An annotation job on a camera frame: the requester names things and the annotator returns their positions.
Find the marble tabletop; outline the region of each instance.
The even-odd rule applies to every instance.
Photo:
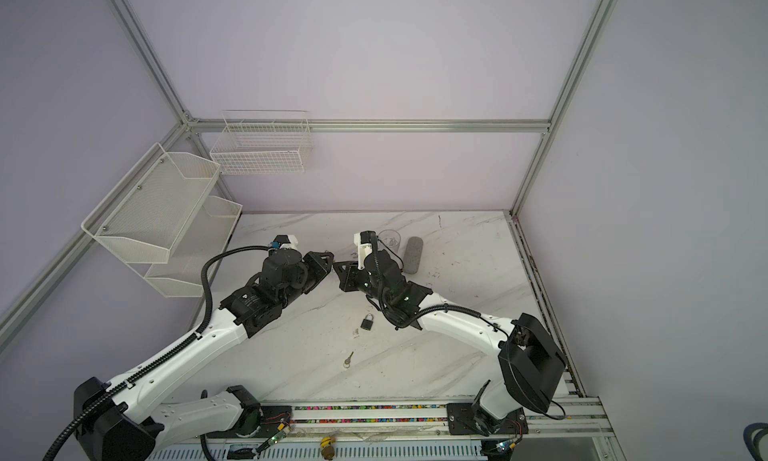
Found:
[[[296,235],[299,251],[331,251],[352,259],[352,236],[393,229],[424,240],[418,273],[410,281],[450,301],[516,319],[541,318],[502,211],[399,213],[244,214],[229,248],[266,245]],[[225,258],[213,283],[217,305],[261,268],[263,252]],[[360,322],[373,313],[373,328]],[[349,368],[344,360],[352,353]],[[253,338],[221,354],[168,399],[196,399],[242,384],[259,400],[446,399],[474,396],[501,377],[495,357],[445,335],[408,328],[395,331],[366,298],[343,293],[335,273]],[[568,394],[561,381],[558,394]]]

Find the white wire basket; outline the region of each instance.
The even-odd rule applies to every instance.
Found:
[[[142,277],[165,297],[202,296],[200,271],[224,251],[242,209],[242,204],[208,196],[168,263],[152,264]]]
[[[226,123],[210,158],[224,174],[303,172],[312,154],[303,110],[224,110]]]
[[[152,164],[106,220],[82,228],[125,264],[168,263],[219,177],[220,166],[194,154],[166,152],[156,144]]]

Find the black mounting plate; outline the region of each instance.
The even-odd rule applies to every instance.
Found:
[[[448,411],[448,432],[450,434],[479,434],[474,429],[475,417],[472,414],[472,403],[448,403],[446,410]],[[520,433],[518,425],[513,423],[513,420],[520,424],[522,434],[528,434],[528,421],[524,417],[523,408],[520,408],[508,414],[502,421],[502,427],[491,436]]]
[[[275,423],[275,421],[280,421],[281,419],[290,420],[290,418],[293,416],[293,410],[290,406],[264,406],[264,404],[261,405],[261,423],[259,425],[259,430],[256,431],[256,434],[252,437],[254,438],[271,438],[274,435],[277,434],[277,427],[280,425],[280,423]],[[280,417],[281,414],[287,413],[284,417]],[[227,431],[216,431],[214,433],[208,433],[206,435],[209,439],[220,439],[220,438],[236,438],[238,437],[235,434],[235,429],[229,429]]]

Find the padlock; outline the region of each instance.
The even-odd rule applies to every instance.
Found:
[[[362,318],[362,324],[360,324],[360,327],[366,331],[370,331],[373,327],[373,315],[366,314],[366,317]]]

